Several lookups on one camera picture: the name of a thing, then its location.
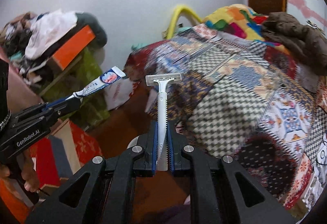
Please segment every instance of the colorful quilt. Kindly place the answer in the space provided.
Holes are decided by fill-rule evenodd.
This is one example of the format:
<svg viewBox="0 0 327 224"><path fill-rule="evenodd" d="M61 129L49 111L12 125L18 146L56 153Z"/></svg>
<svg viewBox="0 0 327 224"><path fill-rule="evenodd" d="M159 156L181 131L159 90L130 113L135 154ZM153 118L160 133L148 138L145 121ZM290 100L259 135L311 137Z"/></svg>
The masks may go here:
<svg viewBox="0 0 327 224"><path fill-rule="evenodd" d="M237 37L264 41L277 50L290 54L287 48L279 43L266 41L261 35L261 24L268 18L267 15L256 13L251 7L243 4L233 4L219 8L204 19L207 27L224 31Z"/></svg>
<svg viewBox="0 0 327 224"><path fill-rule="evenodd" d="M182 84L167 92L168 118L180 121L191 145L216 157L233 155L291 209L309 199L308 183L327 141L326 78L280 46L252 39L201 24L132 53L125 72L137 80L181 73ZM156 117L156 102L150 114Z"/></svg>

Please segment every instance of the brown jacket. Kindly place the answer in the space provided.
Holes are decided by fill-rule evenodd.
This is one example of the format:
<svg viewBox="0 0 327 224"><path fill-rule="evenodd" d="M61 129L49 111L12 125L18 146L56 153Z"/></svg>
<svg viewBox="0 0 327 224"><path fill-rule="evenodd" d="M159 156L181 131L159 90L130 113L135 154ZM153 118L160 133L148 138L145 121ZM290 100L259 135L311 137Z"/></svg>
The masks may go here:
<svg viewBox="0 0 327 224"><path fill-rule="evenodd" d="M319 30L300 24L285 12L273 12L262 23L262 36L283 44L317 75L327 76L327 40Z"/></svg>

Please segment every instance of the human hand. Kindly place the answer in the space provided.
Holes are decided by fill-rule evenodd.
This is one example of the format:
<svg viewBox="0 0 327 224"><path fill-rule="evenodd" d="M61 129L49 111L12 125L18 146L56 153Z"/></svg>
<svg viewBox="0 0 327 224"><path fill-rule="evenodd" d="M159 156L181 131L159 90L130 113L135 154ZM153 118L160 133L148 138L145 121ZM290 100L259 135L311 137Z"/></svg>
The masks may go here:
<svg viewBox="0 0 327 224"><path fill-rule="evenodd" d="M30 157L29 149L24 151L24 166L22 168L22 178L25 182L25 189L27 191L36 192L39 188L40 182L37 177L36 171L34 170L34 163L32 158ZM22 200L22 197L16 191L14 186L11 184L9 180L10 171L6 165L0 164L0 179L3 180L4 184L8 188L8 190L18 199Z"/></svg>

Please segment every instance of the razor head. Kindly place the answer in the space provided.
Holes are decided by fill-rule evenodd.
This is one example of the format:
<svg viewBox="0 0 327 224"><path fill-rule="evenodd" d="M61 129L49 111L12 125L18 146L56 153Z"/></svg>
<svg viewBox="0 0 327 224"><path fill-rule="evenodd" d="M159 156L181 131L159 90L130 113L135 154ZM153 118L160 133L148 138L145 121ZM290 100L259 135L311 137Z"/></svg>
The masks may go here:
<svg viewBox="0 0 327 224"><path fill-rule="evenodd" d="M147 75L145 77L145 82L147 86L157 86L158 83L154 82L154 80L172 80L172 83L181 83L182 75L180 73L165 73L165 74L154 74Z"/></svg>

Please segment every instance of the white razor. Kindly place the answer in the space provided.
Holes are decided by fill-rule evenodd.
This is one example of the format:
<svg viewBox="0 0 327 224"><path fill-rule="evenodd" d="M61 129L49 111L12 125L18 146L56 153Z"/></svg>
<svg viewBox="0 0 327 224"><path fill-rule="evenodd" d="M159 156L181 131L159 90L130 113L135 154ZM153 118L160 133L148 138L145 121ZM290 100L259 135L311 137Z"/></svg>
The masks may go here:
<svg viewBox="0 0 327 224"><path fill-rule="evenodd" d="M167 156L167 93L166 87L168 83L181 83L182 76L180 73L166 73L147 75L145 77L147 86L159 86L158 91L158 156L157 170L168 170Z"/></svg>

